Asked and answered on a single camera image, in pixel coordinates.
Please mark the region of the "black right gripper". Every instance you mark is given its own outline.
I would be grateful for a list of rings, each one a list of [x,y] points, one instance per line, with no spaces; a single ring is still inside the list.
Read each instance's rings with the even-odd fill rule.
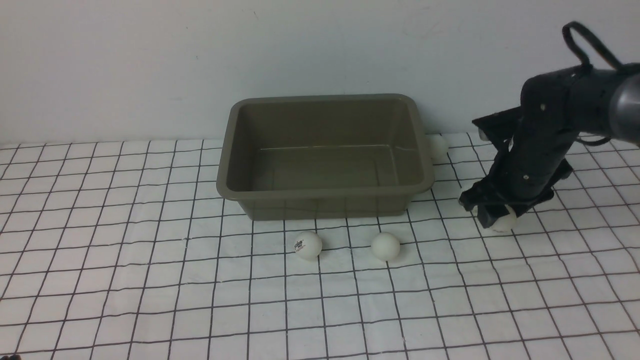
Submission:
[[[466,211],[477,209],[484,229],[507,215],[509,205],[519,217],[554,196],[553,186],[570,173],[565,155],[574,143],[574,126],[566,107],[571,75],[538,75],[523,85],[522,120],[511,140],[497,151],[489,173],[462,192]]]

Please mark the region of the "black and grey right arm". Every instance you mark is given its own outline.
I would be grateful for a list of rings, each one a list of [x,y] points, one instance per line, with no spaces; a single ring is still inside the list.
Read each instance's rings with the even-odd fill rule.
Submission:
[[[581,133],[599,136],[583,141],[586,146],[639,144],[639,65],[581,65],[534,76],[524,83],[518,107],[473,124],[497,153],[489,173],[458,201],[468,212],[477,210],[487,229],[554,197],[555,184],[573,171],[565,157]]]

